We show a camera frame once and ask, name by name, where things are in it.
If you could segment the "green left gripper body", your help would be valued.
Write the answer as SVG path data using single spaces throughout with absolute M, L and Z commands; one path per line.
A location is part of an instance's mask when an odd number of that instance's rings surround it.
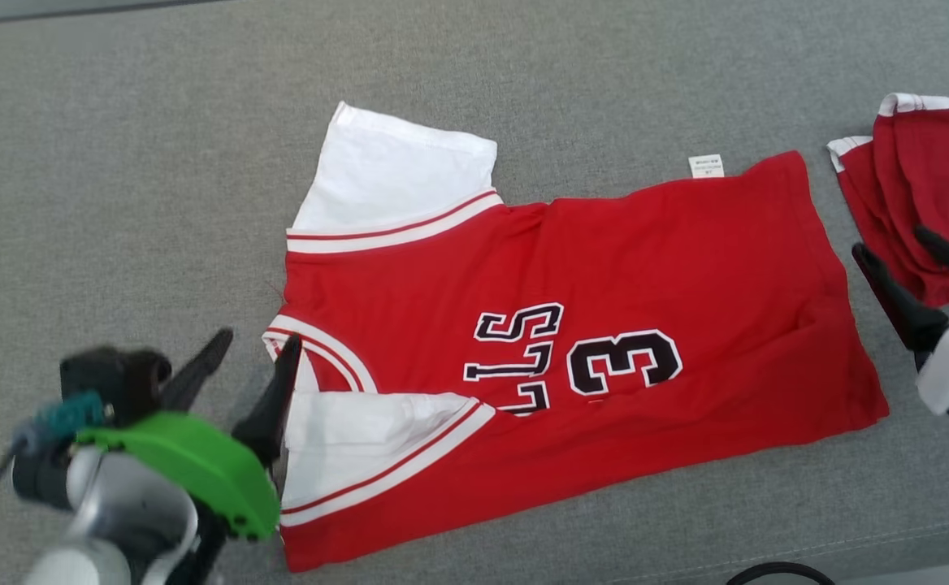
M 231 436 L 191 414 L 158 411 L 126 428 L 85 428 L 78 444 L 121 449 L 225 518 L 230 531 L 268 540 L 278 530 L 280 500 L 266 467 Z

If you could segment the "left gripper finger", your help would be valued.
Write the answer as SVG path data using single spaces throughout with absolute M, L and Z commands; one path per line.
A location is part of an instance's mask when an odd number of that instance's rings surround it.
M 270 469 L 280 457 L 301 356 L 301 337 L 290 334 L 276 359 L 269 385 L 250 412 L 231 429 L 231 437 L 243 444 L 264 469 Z
M 200 351 L 160 389 L 160 408 L 188 412 L 208 378 L 221 366 L 234 338 L 231 328 L 219 329 Z

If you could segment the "red shorts with white trim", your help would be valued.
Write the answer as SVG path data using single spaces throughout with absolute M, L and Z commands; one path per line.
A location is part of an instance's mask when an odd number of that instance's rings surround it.
M 864 243 L 914 297 L 949 304 L 949 270 L 914 237 L 923 225 L 949 241 L 949 97 L 886 95 L 869 136 L 827 149 Z

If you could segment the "red basketball jersey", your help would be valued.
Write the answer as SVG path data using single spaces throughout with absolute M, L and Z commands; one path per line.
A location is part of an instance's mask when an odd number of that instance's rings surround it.
M 292 573 L 886 418 L 797 152 L 509 205 L 496 150 L 332 116 L 262 337 L 303 351 Z

